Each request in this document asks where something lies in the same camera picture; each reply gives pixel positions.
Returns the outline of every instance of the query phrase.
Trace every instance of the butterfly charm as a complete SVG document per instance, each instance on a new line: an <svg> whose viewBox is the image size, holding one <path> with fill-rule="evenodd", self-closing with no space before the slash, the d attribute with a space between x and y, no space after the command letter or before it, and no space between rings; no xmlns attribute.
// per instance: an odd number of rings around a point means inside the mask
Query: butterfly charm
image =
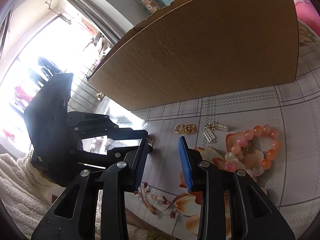
<svg viewBox="0 0 320 240"><path fill-rule="evenodd" d="M246 147L241 147L242 155L247 156L249 153L253 154L254 149L253 149L254 143L250 143Z"/></svg>

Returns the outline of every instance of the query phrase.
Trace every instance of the pink pillow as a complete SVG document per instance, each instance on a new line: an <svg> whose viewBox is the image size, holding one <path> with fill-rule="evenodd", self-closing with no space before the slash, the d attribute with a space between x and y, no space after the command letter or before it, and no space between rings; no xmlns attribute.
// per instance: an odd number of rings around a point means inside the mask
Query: pink pillow
<svg viewBox="0 0 320 240"><path fill-rule="evenodd" d="M297 17L320 36L320 16L310 0L293 0Z"/></svg>

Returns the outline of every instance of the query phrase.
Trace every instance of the silver charm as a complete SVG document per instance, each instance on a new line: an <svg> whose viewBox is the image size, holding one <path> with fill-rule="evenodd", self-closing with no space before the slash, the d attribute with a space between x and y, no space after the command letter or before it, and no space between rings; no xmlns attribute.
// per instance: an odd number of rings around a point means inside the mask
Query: silver charm
<svg viewBox="0 0 320 240"><path fill-rule="evenodd" d="M214 135L213 131L211 129L207 129L203 132L204 136L207 138L207 140L210 142L210 143L215 143L215 139L216 139L216 136Z"/></svg>
<svg viewBox="0 0 320 240"><path fill-rule="evenodd" d="M207 138L207 140L210 142L210 143L215 143L215 139L216 139L216 136L214 135L213 131L214 130L220 130L220 131L225 131L225 132L228 132L228 126L225 125L225 124L219 124L219 123L216 123L215 121L212 122L212 123L208 123L205 125L205 128L207 128L206 131L204 131L204 136Z"/></svg>

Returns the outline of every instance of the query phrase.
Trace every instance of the white bead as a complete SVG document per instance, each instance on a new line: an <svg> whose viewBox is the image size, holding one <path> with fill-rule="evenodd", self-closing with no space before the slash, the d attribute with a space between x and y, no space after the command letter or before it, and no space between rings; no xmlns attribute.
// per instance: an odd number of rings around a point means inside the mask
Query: white bead
<svg viewBox="0 0 320 240"><path fill-rule="evenodd" d="M227 163L232 162L235 160L235 155L232 152L226 153L224 156L224 159L226 160Z"/></svg>
<svg viewBox="0 0 320 240"><path fill-rule="evenodd" d="M261 165L257 165L253 168L252 172L254 176L260 176L264 172L264 169L261 167Z"/></svg>
<svg viewBox="0 0 320 240"><path fill-rule="evenodd" d="M249 176L252 178L253 177L253 171L252 170L246 170L246 172L249 174Z"/></svg>

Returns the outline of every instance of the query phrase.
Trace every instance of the metal pivot bolt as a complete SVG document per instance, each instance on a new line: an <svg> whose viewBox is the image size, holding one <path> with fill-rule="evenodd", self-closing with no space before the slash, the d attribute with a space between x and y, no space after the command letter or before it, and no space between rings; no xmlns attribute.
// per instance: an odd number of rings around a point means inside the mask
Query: metal pivot bolt
<svg viewBox="0 0 320 240"><path fill-rule="evenodd" d="M247 173L245 172L245 170L237 170L237 174L241 177L244 177Z"/></svg>
<svg viewBox="0 0 320 240"><path fill-rule="evenodd" d="M81 177L86 177L86 176L88 176L89 174L90 174L90 171L88 171L88 170L83 170L83 171L80 172L80 176L81 176Z"/></svg>
<svg viewBox="0 0 320 240"><path fill-rule="evenodd" d="M124 168L125 166L127 166L127 163L126 163L126 162L118 162L118 163L117 163L117 167L118 167L118 168Z"/></svg>
<svg viewBox="0 0 320 240"><path fill-rule="evenodd" d="M200 162L200 166L201 166L201 167L207 168L207 167L209 167L209 165L210 165L210 163L207 162L207 161L201 161L201 162Z"/></svg>

